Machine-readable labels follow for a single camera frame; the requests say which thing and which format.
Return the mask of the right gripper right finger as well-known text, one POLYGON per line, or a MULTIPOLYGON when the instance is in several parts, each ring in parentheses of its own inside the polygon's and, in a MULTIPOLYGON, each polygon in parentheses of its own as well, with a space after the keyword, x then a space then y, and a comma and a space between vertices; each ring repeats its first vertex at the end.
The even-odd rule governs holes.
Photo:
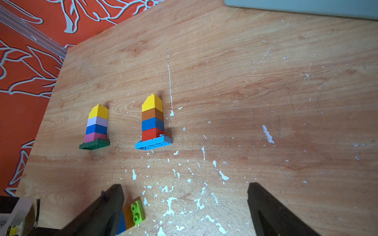
POLYGON ((319 235, 258 183, 249 185, 248 205, 257 236, 319 235))

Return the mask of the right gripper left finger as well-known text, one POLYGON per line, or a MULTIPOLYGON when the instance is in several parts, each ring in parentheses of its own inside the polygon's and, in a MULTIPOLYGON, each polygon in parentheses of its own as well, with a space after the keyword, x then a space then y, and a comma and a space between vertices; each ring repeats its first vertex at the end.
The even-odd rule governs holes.
POLYGON ((114 236, 121 218, 124 193, 120 184, 102 191, 89 207, 59 230, 60 236, 114 236))

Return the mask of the brown sloped lego brick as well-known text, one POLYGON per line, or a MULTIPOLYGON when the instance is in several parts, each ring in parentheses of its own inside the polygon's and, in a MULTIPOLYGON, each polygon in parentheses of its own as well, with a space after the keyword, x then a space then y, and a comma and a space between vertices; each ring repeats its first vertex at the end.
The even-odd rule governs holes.
POLYGON ((124 222, 125 222, 126 230, 129 230, 135 226, 131 205, 132 204, 126 204, 123 207, 124 222))

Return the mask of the lime green lego brick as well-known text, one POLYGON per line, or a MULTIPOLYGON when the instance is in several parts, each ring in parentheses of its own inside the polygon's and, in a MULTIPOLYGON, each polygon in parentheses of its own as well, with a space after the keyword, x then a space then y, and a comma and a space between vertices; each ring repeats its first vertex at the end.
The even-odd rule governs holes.
POLYGON ((137 226, 146 219, 141 200, 137 200, 131 204, 131 211, 135 226, 137 226))

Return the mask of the dark green lego plate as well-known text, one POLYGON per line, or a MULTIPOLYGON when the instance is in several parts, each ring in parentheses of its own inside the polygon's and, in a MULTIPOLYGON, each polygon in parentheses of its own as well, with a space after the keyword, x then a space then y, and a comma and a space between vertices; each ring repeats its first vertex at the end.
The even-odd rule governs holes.
POLYGON ((85 150, 95 150, 95 149, 99 149, 99 148, 107 147, 107 146, 110 146, 110 141, 97 139, 88 143, 82 143, 79 145, 79 148, 85 149, 85 150))

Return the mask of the pink lego brick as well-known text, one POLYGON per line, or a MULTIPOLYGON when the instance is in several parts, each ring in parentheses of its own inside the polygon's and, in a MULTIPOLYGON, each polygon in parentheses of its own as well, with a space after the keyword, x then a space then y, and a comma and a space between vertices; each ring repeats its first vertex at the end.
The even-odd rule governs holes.
POLYGON ((95 141, 97 139, 106 140, 106 134, 100 134, 100 133, 90 133, 85 135, 84 143, 89 143, 92 141, 95 141))

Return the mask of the blue square lego brick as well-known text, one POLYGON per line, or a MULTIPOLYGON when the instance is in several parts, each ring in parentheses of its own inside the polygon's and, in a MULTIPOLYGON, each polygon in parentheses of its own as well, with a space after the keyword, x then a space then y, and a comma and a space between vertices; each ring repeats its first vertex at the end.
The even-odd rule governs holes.
POLYGON ((99 124, 93 124, 91 126, 88 126, 86 128, 86 135, 92 134, 92 133, 98 133, 98 134, 107 134, 107 127, 102 126, 99 124))

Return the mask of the red lego brick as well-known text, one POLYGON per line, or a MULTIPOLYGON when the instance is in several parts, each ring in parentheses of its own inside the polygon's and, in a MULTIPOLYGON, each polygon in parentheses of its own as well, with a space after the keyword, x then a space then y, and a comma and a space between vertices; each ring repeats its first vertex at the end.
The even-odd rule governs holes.
POLYGON ((142 141, 155 139, 155 138, 160 137, 161 135, 164 135, 164 130, 161 130, 156 127, 148 129, 148 130, 144 130, 142 131, 142 141))

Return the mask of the lilac lego brick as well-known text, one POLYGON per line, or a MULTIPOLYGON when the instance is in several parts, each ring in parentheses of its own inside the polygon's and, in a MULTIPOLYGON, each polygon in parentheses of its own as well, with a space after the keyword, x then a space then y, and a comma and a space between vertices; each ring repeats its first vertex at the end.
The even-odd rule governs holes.
POLYGON ((87 127, 95 125, 95 124, 108 127, 108 119, 104 119, 98 116, 88 119, 87 127))

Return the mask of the light blue long lego brick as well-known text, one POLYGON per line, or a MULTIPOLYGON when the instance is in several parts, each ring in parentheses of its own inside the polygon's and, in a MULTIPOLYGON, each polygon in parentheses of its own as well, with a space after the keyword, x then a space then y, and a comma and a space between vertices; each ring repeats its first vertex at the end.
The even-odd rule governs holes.
POLYGON ((171 144, 173 144, 173 140, 170 137, 161 134, 159 137, 154 138, 154 139, 149 139, 146 141, 139 141, 138 143, 135 144, 135 149, 151 150, 151 149, 168 146, 171 144))

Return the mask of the yellow sloped lego brick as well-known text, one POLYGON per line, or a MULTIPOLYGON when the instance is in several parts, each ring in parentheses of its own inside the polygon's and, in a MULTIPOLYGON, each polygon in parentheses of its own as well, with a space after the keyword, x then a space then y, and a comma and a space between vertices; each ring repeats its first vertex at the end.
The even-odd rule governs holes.
POLYGON ((89 113, 88 119, 94 118, 94 117, 100 117, 103 119, 108 120, 109 117, 109 109, 98 104, 96 105, 89 113))

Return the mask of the teal blue lego brick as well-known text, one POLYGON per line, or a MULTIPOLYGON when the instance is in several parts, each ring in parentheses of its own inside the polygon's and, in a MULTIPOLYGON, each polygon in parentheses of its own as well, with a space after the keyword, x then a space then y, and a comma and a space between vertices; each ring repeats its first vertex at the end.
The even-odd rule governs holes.
POLYGON ((158 118, 150 118, 142 122, 142 131, 158 128, 164 131, 164 121, 158 118))

